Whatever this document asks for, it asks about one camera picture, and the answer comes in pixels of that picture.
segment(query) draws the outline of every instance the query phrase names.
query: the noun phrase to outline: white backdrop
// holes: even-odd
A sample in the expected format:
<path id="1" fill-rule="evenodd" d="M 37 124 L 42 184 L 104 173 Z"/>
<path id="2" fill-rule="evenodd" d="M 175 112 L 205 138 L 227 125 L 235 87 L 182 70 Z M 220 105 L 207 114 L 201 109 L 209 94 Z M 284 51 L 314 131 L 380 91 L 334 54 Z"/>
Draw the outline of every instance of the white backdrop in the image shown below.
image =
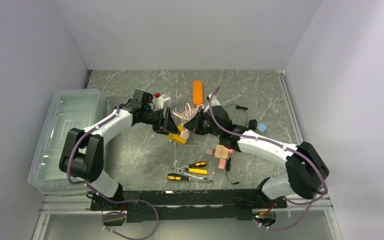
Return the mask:
<path id="1" fill-rule="evenodd" d="M 0 240 L 32 239 L 44 196 L 27 177 L 52 95 L 87 73 L 51 0 L 0 0 Z"/>
<path id="2" fill-rule="evenodd" d="M 283 70 L 321 0 L 54 0 L 92 70 Z"/>
<path id="3" fill-rule="evenodd" d="M 344 239 L 384 239 L 384 0 L 323 0 L 286 82 Z"/>

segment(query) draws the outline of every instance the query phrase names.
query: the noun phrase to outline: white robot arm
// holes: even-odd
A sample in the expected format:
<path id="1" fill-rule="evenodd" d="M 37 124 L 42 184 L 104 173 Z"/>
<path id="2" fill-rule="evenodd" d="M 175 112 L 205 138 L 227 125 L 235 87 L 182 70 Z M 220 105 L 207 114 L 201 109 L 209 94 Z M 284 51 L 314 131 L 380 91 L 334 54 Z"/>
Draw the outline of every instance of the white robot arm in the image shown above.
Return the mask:
<path id="1" fill-rule="evenodd" d="M 75 150 L 71 160 L 71 176 L 81 178 L 95 188 L 99 193 L 114 200 L 122 200 L 123 187 L 113 180 L 103 169 L 105 145 L 123 130 L 135 125 L 145 123 L 152 125 L 152 129 L 158 134 L 179 133 L 170 108 L 165 111 L 152 110 L 153 95 L 136 90 L 133 98 L 126 104 L 121 104 L 108 117 L 85 129 L 71 129 L 66 138 L 59 169 L 67 172 L 71 153 L 81 136 L 86 137 L 80 141 L 80 149 L 86 148 L 85 153 Z M 252 130 L 233 124 L 227 112 L 220 106 L 215 97 L 212 98 L 211 112 L 225 129 L 238 135 L 226 133 L 215 124 L 211 115 L 203 109 L 196 116 L 184 124 L 192 133 L 198 135 L 212 134 L 219 138 L 221 145 L 237 152 L 257 155 L 278 164 L 286 170 L 286 174 L 266 178 L 256 188 L 263 201 L 269 202 L 285 195 L 298 194 L 302 198 L 312 199 L 320 190 L 321 182 L 315 171 L 309 167 L 302 157 L 291 152 L 300 152 L 310 159 L 317 167 L 324 179 L 329 175 L 329 170 L 317 154 L 313 146 L 307 142 L 300 145 L 275 141 Z"/>

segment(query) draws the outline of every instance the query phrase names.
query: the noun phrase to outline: marble tabletop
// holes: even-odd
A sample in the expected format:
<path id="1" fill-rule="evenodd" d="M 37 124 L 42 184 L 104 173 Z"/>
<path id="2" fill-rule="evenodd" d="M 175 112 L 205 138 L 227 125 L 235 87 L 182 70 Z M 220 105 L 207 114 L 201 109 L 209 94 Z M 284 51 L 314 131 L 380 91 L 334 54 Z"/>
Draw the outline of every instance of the marble tabletop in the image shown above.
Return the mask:
<path id="1" fill-rule="evenodd" d="M 110 104 L 126 103 L 136 89 L 171 96 L 171 108 L 183 112 L 192 103 L 193 81 L 203 81 L 204 96 L 221 86 L 217 99 L 222 106 L 248 107 L 248 121 L 264 123 L 265 137 L 298 143 L 288 103 L 276 71 L 268 70 L 94 70 L 87 88 L 99 89 Z M 226 108 L 236 124 L 244 125 L 246 115 L 235 106 Z M 108 144 L 105 170 L 124 190 L 202 190 L 254 189 L 266 177 L 285 173 L 275 163 L 249 153 L 231 157 L 231 171 L 218 168 L 219 160 L 205 154 L 219 143 L 212 135 L 191 135 L 185 145 L 169 142 L 166 135 L 155 134 L 150 125 L 136 124 Z M 166 179 L 174 166 L 207 161 L 212 183 L 173 182 Z"/>

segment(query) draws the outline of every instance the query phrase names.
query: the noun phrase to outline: black mounting base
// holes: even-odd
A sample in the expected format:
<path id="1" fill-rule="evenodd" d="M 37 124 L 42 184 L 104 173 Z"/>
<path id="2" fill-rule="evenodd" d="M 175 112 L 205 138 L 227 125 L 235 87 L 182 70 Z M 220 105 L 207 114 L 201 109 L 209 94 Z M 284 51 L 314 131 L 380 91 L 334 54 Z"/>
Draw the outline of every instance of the black mounting base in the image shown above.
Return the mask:
<path id="1" fill-rule="evenodd" d="M 173 191 L 123 191 L 125 200 L 142 199 L 157 206 L 160 220 L 222 219 L 252 220 L 252 209 L 286 208 L 279 197 L 273 201 L 261 201 L 255 189 L 222 190 L 173 190 Z M 109 207 L 100 196 L 93 194 L 91 211 L 121 210 L 122 204 Z M 144 203 L 126 204 L 127 223 L 140 223 L 155 219 L 154 211 Z"/>

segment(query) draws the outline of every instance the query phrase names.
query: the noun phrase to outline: blue block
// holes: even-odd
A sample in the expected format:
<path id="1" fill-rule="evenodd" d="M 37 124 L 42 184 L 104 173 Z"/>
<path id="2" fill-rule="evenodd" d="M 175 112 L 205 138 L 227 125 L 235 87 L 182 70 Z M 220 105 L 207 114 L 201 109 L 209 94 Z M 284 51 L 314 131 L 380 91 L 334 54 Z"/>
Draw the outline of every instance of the blue block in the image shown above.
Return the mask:
<path id="1" fill-rule="evenodd" d="M 267 129 L 267 126 L 260 122 L 257 126 L 257 129 L 264 133 L 264 131 Z"/>

